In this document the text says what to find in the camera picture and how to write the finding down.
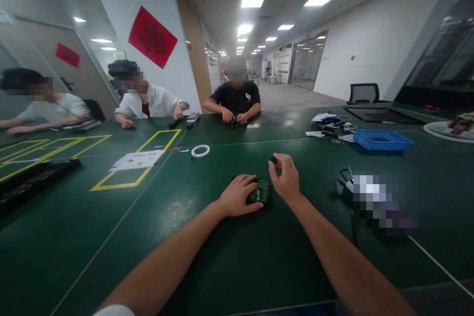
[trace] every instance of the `black chair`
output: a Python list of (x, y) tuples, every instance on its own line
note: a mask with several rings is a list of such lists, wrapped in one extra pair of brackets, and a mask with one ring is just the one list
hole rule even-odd
[(377, 83), (351, 84), (351, 97), (348, 105), (373, 104), (381, 102), (379, 100), (379, 86)]
[(100, 105), (97, 101), (92, 100), (92, 99), (87, 99), (87, 100), (84, 100), (84, 103), (89, 108), (89, 111), (92, 114), (92, 118), (98, 121), (106, 120), (104, 113), (102, 112), (102, 109), (100, 108)]

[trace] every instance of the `green circuit board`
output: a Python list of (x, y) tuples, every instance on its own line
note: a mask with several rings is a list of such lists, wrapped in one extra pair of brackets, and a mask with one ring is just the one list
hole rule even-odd
[(250, 195), (247, 196), (247, 204), (261, 202), (262, 204), (266, 205), (270, 197), (270, 185), (268, 181), (265, 179), (257, 178), (254, 180), (254, 182), (259, 183), (262, 188), (252, 191)]

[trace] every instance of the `table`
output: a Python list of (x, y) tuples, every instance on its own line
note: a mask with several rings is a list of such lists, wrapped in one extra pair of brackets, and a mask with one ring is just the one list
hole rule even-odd
[[(425, 122), (440, 120), (424, 109), (384, 105)], [(473, 278), (469, 181), (474, 147), (428, 135), (420, 125), (367, 123), (355, 117), (351, 122), (361, 129), (392, 129), (415, 144), (397, 154), (307, 137), (305, 131), (314, 130), (311, 118), (328, 110), (347, 114), (342, 107), (266, 111), (235, 130), (218, 115), (201, 116), (190, 131), (182, 122), (166, 132), (170, 118), (137, 120), (136, 130), (105, 122), (85, 134), (45, 132), (31, 142), (0, 147), (0, 163), (11, 155), (8, 160), (47, 156), (43, 159), (78, 158), (83, 164), (0, 220), (3, 314), (93, 314), (134, 266), (217, 199), (233, 176), (263, 176), (273, 152), (293, 156), (301, 192), (349, 240), (350, 211), (334, 187), (339, 170), (350, 165), (356, 174), (398, 181), (402, 195), (420, 214), (421, 227), (413, 237), (454, 277)], [(9, 140), (0, 134), (0, 143)], [(190, 151), (199, 144), (211, 151), (193, 162)], [(124, 154), (159, 146), (182, 146), (189, 152), (166, 152), (148, 172), (108, 177)], [(0, 180), (28, 164), (0, 168)], [(358, 247), (399, 289), (450, 281), (407, 237), (360, 233)], [(336, 298), (303, 229), (272, 188), (268, 207), (225, 219), (215, 229), (162, 314), (229, 315)]]

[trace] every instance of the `dark hair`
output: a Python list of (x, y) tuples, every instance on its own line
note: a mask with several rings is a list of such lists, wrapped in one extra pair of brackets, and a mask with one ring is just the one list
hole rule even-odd
[(0, 89), (17, 94), (27, 94), (29, 86), (32, 84), (45, 84), (49, 82), (49, 78), (43, 77), (32, 69), (9, 68), (5, 69), (1, 74), (3, 78), (0, 79)]
[(120, 77), (127, 77), (132, 73), (138, 71), (137, 62), (132, 62), (127, 59), (118, 59), (115, 62), (107, 66), (109, 68), (109, 74), (115, 79)]

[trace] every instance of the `blue plastic tray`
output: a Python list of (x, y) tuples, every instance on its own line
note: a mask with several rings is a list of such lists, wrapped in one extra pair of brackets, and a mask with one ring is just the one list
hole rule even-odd
[(369, 151), (404, 151), (414, 142), (390, 130), (356, 130), (354, 140)]

